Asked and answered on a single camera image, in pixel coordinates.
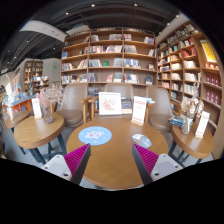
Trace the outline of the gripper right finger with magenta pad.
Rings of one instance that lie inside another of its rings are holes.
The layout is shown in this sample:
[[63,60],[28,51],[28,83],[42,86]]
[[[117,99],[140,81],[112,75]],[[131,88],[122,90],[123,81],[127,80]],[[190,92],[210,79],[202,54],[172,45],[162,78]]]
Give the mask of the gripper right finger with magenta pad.
[[182,169],[169,155],[157,155],[137,144],[132,145],[132,155],[144,185]]

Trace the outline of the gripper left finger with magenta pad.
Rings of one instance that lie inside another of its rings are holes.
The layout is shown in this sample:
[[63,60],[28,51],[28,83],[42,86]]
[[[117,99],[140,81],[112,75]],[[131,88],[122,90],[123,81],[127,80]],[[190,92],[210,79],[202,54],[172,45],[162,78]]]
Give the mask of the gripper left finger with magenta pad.
[[86,144],[65,156],[55,155],[42,169],[79,185],[90,155],[91,147]]

